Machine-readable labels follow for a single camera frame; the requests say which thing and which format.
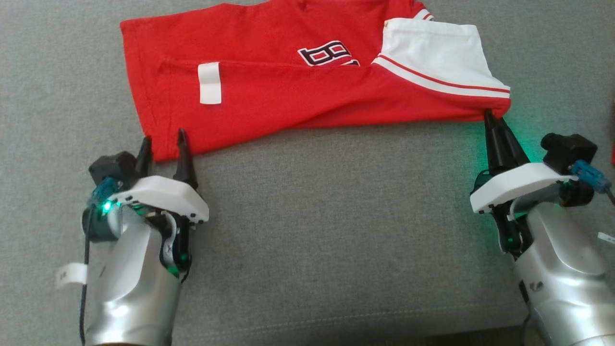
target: red stripe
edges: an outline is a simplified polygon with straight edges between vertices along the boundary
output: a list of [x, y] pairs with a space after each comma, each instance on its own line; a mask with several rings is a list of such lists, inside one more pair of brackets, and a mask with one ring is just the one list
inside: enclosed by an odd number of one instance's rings
[[378, 57], [379, 58], [383, 58], [383, 59], [387, 60], [388, 62], [394, 64], [395, 66], [397, 66], [399, 68], [403, 68], [404, 70], [406, 70], [406, 71], [408, 71], [408, 72], [410, 72], [412, 74], [415, 74], [415, 75], [417, 75], [419, 77], [422, 77], [422, 78], [428, 79], [428, 80], [430, 80], [432, 82], [436, 82], [436, 83], [443, 84], [443, 85], [446, 85], [446, 86], [458, 87], [458, 88], [461, 88], [461, 89], [478, 89], [478, 90], [489, 90], [489, 91], [505, 92], [507, 94], [510, 93], [510, 90], [498, 89], [498, 88], [495, 88], [495, 87], [464, 86], [464, 85], [461, 85], [461, 84], [448, 83], [448, 82], [445, 82], [445, 81], [441, 81], [439, 79], [432, 78], [430, 76], [426, 76], [426, 75], [424, 75], [422, 73], [419, 73], [419, 72], [417, 72], [415, 70], [412, 70], [410, 68], [407, 68], [406, 66], [403, 66], [403, 65], [399, 64], [398, 62], [396, 62], [395, 60], [393, 60], [393, 59], [391, 59], [389, 57], [385, 57], [384, 55], [378, 55]]

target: gray couch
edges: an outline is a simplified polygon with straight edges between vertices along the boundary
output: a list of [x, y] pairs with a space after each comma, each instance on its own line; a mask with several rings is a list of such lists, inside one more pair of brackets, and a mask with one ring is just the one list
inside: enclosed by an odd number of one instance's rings
[[[615, 179], [612, 1], [426, 2], [436, 20], [478, 26], [532, 159], [546, 132], [578, 132]], [[56, 291], [54, 271], [81, 260], [87, 166], [142, 136], [119, 22], [212, 4], [0, 2], [1, 345], [79, 343], [79, 289]], [[519, 324], [511, 259], [469, 205], [484, 156], [482, 124], [418, 123], [283, 131], [198, 157], [212, 220], [195, 238], [174, 344], [356, 344]], [[615, 247], [595, 238], [614, 235], [615, 209], [599, 196], [573, 214], [615, 288]], [[108, 252], [93, 247], [93, 273]]]

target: folded shirt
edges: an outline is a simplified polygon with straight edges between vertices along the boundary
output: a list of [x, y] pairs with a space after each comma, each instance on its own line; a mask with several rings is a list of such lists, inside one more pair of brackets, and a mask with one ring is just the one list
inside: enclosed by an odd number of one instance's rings
[[156, 161], [289, 127], [502, 116], [475, 26], [409, 0], [270, 0], [121, 23], [130, 88]]

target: red fabric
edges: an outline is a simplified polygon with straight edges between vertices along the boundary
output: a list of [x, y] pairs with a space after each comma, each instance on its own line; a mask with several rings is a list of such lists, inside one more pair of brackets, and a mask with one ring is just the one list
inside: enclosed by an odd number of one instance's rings
[[[411, 0], [270, 0], [222, 4], [121, 23], [130, 87], [156, 161], [176, 158], [178, 128], [195, 153], [289, 127], [503, 115], [509, 100], [430, 91], [371, 65], [385, 20], [424, 9]], [[309, 66], [298, 53], [338, 40], [351, 53]], [[343, 65], [352, 59], [360, 66]], [[220, 62], [222, 103], [199, 103], [197, 66]]]

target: dark floor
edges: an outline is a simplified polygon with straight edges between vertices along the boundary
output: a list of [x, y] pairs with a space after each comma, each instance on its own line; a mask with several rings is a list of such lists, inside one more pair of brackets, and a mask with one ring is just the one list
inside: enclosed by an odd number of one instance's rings
[[[422, 339], [385, 340], [369, 346], [520, 346], [521, 327], [489, 329]], [[525, 333], [525, 346], [543, 346], [536, 331], [528, 328]]]

